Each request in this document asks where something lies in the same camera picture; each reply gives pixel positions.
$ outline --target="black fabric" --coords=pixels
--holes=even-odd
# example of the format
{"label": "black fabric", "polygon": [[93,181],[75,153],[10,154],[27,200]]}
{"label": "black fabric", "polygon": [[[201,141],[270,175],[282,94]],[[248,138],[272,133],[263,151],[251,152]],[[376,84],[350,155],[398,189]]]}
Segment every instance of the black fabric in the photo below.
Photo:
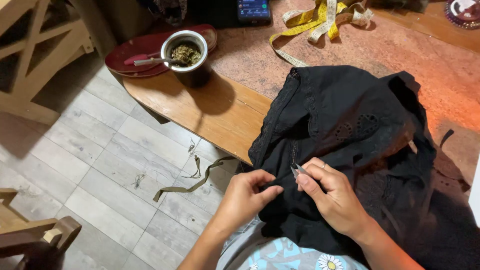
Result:
{"label": "black fabric", "polygon": [[[463,258],[461,265],[470,269],[479,255],[469,254],[475,241],[465,242],[459,228],[468,227],[477,240],[479,230],[465,202],[456,209],[463,225],[451,226],[449,204],[435,191],[432,179],[440,173],[433,168],[436,149],[419,88],[406,72],[378,79],[351,66],[293,68],[249,150],[253,167],[275,175],[272,184],[285,189],[259,214],[266,222],[263,235],[285,236],[301,247],[366,263],[360,247],[331,228],[312,199],[297,191],[290,165],[319,157],[348,177],[366,211],[423,267],[448,269],[442,266],[448,259],[434,255],[441,249]],[[432,216],[435,225],[427,222]],[[467,244],[463,254],[441,242],[450,239],[440,237],[445,233],[455,235],[456,244]],[[428,249],[429,244],[436,246]]]}

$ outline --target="red plate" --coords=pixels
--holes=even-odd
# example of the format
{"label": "red plate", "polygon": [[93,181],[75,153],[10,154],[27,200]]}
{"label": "red plate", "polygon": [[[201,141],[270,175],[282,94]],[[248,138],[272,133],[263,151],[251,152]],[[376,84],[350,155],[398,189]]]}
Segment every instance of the red plate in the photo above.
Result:
{"label": "red plate", "polygon": [[116,46],[111,53],[105,58],[105,65],[112,72],[118,73],[127,77],[145,77],[160,74],[168,68],[163,64],[152,64],[144,66],[125,65],[123,62],[128,58],[139,54],[151,54],[159,52],[162,48],[163,42],[167,38],[181,30],[191,30],[202,35],[208,47],[208,52],[211,52],[216,46],[216,30],[211,25],[197,25],[186,27],[176,31],[167,33],[151,34],[141,37],[134,37],[133,39]]}

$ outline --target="daisy print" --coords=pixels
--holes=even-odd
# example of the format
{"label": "daisy print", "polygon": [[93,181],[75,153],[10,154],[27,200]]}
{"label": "daisy print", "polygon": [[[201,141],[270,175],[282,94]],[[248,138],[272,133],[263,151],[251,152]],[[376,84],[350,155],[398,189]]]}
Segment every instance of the daisy print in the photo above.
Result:
{"label": "daisy print", "polygon": [[342,262],[333,255],[322,254],[318,258],[318,265],[321,270],[342,270]]}

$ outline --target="fingernail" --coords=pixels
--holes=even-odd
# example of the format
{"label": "fingernail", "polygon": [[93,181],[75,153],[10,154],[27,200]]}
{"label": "fingernail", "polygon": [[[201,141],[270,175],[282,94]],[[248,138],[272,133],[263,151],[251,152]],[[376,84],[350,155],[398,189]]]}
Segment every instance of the fingernail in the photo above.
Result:
{"label": "fingernail", "polygon": [[301,185],[307,184],[307,183],[308,183],[308,176],[305,175],[305,174],[300,174],[300,175],[297,177],[297,180],[299,181],[299,183],[300,183]]}

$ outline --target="right hand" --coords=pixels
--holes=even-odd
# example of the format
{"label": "right hand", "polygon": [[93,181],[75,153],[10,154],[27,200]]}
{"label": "right hand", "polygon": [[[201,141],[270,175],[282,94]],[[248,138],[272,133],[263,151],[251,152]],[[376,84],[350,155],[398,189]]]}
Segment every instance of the right hand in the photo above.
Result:
{"label": "right hand", "polygon": [[343,173],[318,158],[311,159],[302,168],[319,181],[327,192],[324,193],[314,179],[303,173],[296,180],[298,190],[304,190],[312,197],[318,211],[332,228],[357,241],[373,227],[375,220],[363,209]]}

